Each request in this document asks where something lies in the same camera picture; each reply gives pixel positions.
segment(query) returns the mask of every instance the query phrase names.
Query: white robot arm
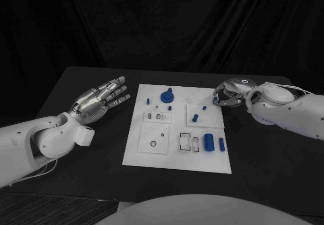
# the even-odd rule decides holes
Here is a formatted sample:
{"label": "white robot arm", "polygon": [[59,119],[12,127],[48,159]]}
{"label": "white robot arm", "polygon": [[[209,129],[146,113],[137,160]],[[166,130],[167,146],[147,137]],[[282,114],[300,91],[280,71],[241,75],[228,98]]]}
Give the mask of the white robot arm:
{"label": "white robot arm", "polygon": [[[58,117],[43,117],[0,128],[0,187],[15,183],[66,155],[75,143],[89,146],[95,131],[85,125],[130,98],[125,95],[113,101],[127,89],[127,86],[121,86],[124,82],[125,77],[120,77],[88,90],[78,97],[71,110]],[[42,153],[38,157],[33,156],[30,139]]]}
{"label": "white robot arm", "polygon": [[215,95],[223,90],[229,99],[221,101],[215,97],[215,104],[235,107],[246,100],[248,112],[259,123],[277,124],[307,137],[324,140],[324,96],[303,90],[304,95],[298,97],[281,86],[303,90],[269,82],[258,86],[248,78],[231,78],[215,90]]}

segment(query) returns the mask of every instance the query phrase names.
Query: white round object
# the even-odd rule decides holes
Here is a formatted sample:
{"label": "white round object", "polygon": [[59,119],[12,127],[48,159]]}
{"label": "white round object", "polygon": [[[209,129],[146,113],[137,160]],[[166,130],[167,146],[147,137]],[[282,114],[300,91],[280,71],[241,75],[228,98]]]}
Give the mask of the white round object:
{"label": "white round object", "polygon": [[310,225],[290,214],[219,195],[174,195],[141,202],[98,225]]}
{"label": "white round object", "polygon": [[197,101],[203,101],[206,99],[206,94],[203,91],[197,90],[195,93],[193,93],[193,97]]}

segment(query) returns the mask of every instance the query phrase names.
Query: black table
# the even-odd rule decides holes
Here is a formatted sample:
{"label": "black table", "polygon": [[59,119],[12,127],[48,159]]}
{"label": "black table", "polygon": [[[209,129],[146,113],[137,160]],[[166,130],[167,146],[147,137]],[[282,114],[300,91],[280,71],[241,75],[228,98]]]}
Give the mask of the black table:
{"label": "black table", "polygon": [[[232,174],[121,165],[138,84],[215,88],[239,75],[69,67],[38,118],[68,111],[81,93],[120,76],[127,78],[125,94],[131,94],[131,99],[89,125],[97,132],[91,146],[75,145],[48,175],[5,187],[2,192],[136,203],[169,195],[213,194],[254,201],[290,213],[324,215],[324,143],[258,123],[245,105],[223,107]],[[265,81],[291,84],[281,76],[244,77],[258,84]]]}

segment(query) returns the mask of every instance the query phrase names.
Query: small blue piece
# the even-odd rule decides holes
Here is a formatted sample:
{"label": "small blue piece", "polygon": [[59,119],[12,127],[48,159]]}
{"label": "small blue piece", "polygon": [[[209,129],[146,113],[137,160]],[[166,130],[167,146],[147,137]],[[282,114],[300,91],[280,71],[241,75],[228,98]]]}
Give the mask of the small blue piece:
{"label": "small blue piece", "polygon": [[219,148],[221,148],[221,151],[225,151],[225,140],[222,137],[219,138]]}
{"label": "small blue piece", "polygon": [[213,103],[218,101],[218,97],[215,96],[215,98],[213,98]]}
{"label": "small blue piece", "polygon": [[195,114],[193,122],[197,122],[197,114]]}
{"label": "small blue piece", "polygon": [[173,89],[169,88],[169,90],[161,94],[161,101],[164,103],[170,103],[173,100],[174,100]]}
{"label": "small blue piece", "polygon": [[215,150],[215,137],[212,134],[205,134],[205,150],[206,151]]}

